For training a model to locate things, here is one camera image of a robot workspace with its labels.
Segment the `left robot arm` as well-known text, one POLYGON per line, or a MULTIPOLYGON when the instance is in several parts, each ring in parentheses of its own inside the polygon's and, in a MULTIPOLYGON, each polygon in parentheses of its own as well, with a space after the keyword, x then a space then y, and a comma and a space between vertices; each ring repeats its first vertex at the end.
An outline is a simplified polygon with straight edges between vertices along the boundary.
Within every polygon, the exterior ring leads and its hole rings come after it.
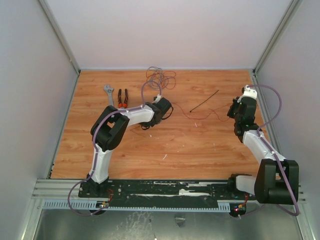
POLYGON ((100 198, 107 193, 108 186, 104 181, 109 178, 110 160, 127 128, 139 124, 147 130, 166 120, 168 111, 172 112, 173 106, 164 97, 132 108, 109 105, 103 110, 90 130, 94 155, 88 178, 93 180, 90 185, 92 194, 100 198))

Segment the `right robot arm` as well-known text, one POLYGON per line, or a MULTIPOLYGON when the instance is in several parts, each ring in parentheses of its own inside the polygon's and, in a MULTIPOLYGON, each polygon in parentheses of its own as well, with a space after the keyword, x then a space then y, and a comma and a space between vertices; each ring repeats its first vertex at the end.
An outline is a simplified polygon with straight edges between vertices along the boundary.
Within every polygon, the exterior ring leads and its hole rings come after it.
POLYGON ((234 133, 259 163, 256 176, 234 173, 228 179, 227 194, 239 199, 244 193, 261 204, 294 205, 299 197, 299 165, 288 160, 267 141, 255 123, 257 101, 236 97, 227 116, 234 119, 234 133))

